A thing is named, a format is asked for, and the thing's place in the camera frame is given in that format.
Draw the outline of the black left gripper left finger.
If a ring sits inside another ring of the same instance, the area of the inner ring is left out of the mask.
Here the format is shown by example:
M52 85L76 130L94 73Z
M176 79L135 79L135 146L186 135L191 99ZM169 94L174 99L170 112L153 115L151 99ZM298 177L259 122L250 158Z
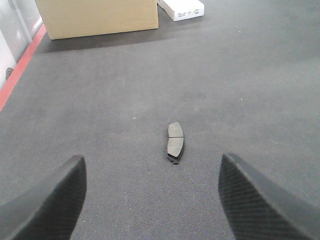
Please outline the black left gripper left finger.
M0 238L70 239L86 192L85 158L74 155L34 187L0 207Z

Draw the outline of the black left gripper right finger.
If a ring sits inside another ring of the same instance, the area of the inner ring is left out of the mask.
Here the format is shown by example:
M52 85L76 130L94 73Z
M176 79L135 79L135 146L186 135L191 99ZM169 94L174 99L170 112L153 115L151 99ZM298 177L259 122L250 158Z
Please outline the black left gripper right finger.
M318 240L320 210L233 153L222 156L219 199L237 240Z

